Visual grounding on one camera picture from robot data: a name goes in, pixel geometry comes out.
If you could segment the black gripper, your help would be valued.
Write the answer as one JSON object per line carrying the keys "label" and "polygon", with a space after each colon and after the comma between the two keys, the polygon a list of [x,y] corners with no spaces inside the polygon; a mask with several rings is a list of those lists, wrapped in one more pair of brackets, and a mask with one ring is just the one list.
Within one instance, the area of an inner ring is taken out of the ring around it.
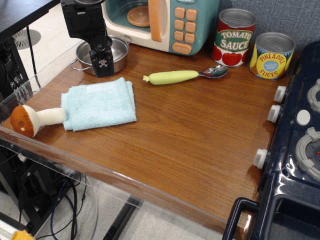
{"label": "black gripper", "polygon": [[103,17],[103,1],[62,0],[60,3],[69,36],[86,41],[92,48],[89,55],[96,77],[113,76],[112,40]]}

